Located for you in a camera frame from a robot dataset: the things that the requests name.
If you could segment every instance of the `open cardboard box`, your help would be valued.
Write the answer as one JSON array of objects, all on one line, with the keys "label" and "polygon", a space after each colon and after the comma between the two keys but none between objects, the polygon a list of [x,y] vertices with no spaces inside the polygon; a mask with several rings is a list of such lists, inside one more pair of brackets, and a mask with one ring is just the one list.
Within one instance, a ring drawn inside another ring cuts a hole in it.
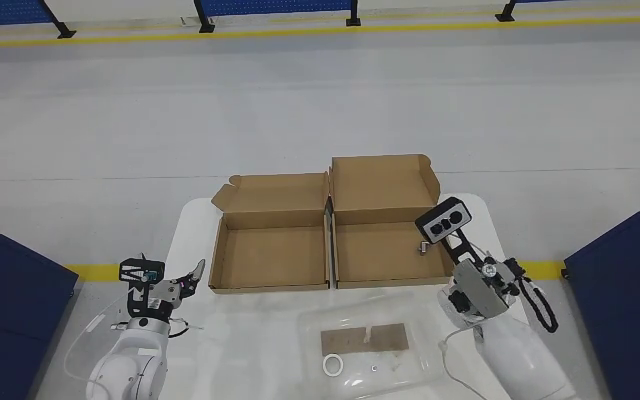
[{"label": "open cardboard box", "polygon": [[233,176],[211,200],[224,212],[209,287],[215,293],[329,288],[327,173]]},{"label": "open cardboard box", "polygon": [[337,288],[447,283],[441,244],[418,251],[414,221],[435,206],[440,183],[424,155],[339,157],[331,168]]},{"label": "open cardboard box", "polygon": [[441,244],[421,255],[414,224],[439,196],[424,155],[334,158],[330,176],[233,176],[212,199],[224,215],[209,287],[328,289],[331,267],[337,288],[446,283],[453,263]]}]

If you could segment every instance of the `cardboard box lid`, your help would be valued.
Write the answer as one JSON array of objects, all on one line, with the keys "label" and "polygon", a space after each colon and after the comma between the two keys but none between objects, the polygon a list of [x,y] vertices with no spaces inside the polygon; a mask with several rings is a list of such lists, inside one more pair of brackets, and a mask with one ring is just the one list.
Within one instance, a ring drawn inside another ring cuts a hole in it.
[{"label": "cardboard box lid", "polygon": [[211,202],[225,213],[324,210],[329,196],[326,172],[289,175],[235,175]]},{"label": "cardboard box lid", "polygon": [[423,154],[334,157],[334,210],[379,210],[435,206],[440,183]]}]

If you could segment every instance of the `tape roll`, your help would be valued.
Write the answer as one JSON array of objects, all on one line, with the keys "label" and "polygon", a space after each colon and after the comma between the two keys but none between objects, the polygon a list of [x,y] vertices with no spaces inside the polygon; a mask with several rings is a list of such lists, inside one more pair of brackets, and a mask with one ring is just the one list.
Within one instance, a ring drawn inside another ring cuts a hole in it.
[{"label": "tape roll", "polygon": [[[329,361],[330,359],[335,358],[336,360],[338,360],[338,362],[340,363],[340,366],[338,367],[338,371],[336,372],[329,372],[329,370],[327,369],[327,361]],[[342,357],[340,357],[337,354],[327,354],[324,357],[324,360],[322,360],[322,370],[324,371],[324,373],[327,376],[330,376],[332,378],[340,375],[342,373],[342,369],[344,368],[344,362],[342,361]]]}]

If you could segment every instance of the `yellow floor line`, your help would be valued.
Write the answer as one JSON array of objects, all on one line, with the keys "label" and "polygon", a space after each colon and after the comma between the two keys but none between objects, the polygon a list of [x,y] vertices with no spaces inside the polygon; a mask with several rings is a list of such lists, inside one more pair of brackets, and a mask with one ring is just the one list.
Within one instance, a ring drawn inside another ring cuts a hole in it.
[{"label": "yellow floor line", "polygon": [[[518,261],[534,280],[560,279],[562,261]],[[84,282],[118,282],[118,264],[72,264],[67,269],[75,272]]]},{"label": "yellow floor line", "polygon": [[118,282],[118,264],[71,264],[67,269],[84,282]]},{"label": "yellow floor line", "polygon": [[[175,25],[149,25],[149,26],[73,26],[69,24],[69,29],[77,30],[78,32],[105,32],[105,31],[155,31],[155,30],[168,30],[168,29],[180,29],[186,28],[183,25],[175,24]],[[10,36],[10,35],[59,35],[55,28],[24,28],[24,29],[7,29],[0,30],[0,36]]]},{"label": "yellow floor line", "polygon": [[160,35],[130,35],[110,37],[73,37],[71,39],[30,39],[0,41],[0,47],[26,47],[26,46],[64,46],[73,44],[97,44],[97,43],[129,43],[147,41],[175,41],[175,40],[210,40],[251,37],[274,37],[295,35],[323,35],[344,33],[380,33],[380,32],[415,32],[415,31],[451,31],[451,30],[485,30],[485,29],[517,29],[517,28],[544,28],[570,25],[611,25],[611,24],[635,24],[640,22],[640,16],[636,17],[607,17],[607,18],[575,18],[558,19],[550,21],[515,21],[515,22],[464,22],[447,24],[420,24],[420,25],[386,25],[386,26],[360,26],[360,27],[336,27],[316,29],[284,29],[272,31],[247,31],[247,32],[217,32],[210,34],[182,33]]},{"label": "yellow floor line", "polygon": [[[496,6],[494,11],[445,11],[445,12],[433,12],[433,13],[411,13],[411,14],[378,14],[378,15],[363,15],[361,20],[372,19],[421,19],[421,18],[450,18],[450,17],[469,17],[477,15],[490,15],[493,16],[496,13],[502,11],[503,6]],[[569,7],[569,8],[545,8],[536,10],[519,10],[517,7],[513,11],[514,16],[526,15],[526,14],[557,14],[557,13],[580,13],[580,12],[622,12],[622,11],[636,11],[640,10],[640,6],[599,6],[599,7]],[[323,21],[340,21],[345,19],[344,16],[330,16],[330,17],[309,17],[309,18],[274,18],[270,19],[272,23],[299,23],[299,22],[323,22]]]},{"label": "yellow floor line", "polygon": [[533,280],[548,281],[562,278],[560,271],[564,269],[563,261],[518,261]]}]

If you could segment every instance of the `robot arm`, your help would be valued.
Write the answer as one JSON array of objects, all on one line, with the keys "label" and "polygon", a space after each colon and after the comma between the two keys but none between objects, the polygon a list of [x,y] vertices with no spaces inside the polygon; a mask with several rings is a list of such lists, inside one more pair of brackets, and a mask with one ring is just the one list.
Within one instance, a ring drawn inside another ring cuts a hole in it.
[{"label": "robot arm", "polygon": [[94,367],[86,388],[88,400],[155,400],[160,396],[172,337],[171,313],[195,294],[204,265],[201,260],[186,276],[165,281],[162,262],[143,256],[120,264],[120,280],[129,283],[127,310],[132,319],[112,326],[123,332]]},{"label": "robot arm", "polygon": [[[558,329],[558,322],[544,294],[525,276],[525,270],[515,259],[497,262],[489,254],[481,258],[461,230],[470,221],[468,209],[455,197],[416,220],[426,244],[442,243],[455,263],[452,282],[445,295],[439,296],[440,305],[460,328],[458,332],[473,330],[476,349],[512,400],[578,400],[560,364],[540,337],[529,325],[505,313],[515,301],[514,297],[522,294],[534,308],[540,323],[553,333]],[[445,240],[449,235],[456,236],[461,243],[452,247]],[[527,286],[533,288],[549,322]],[[446,341],[451,336],[453,334],[441,343],[445,369]],[[483,397],[466,383],[453,379]]]}]

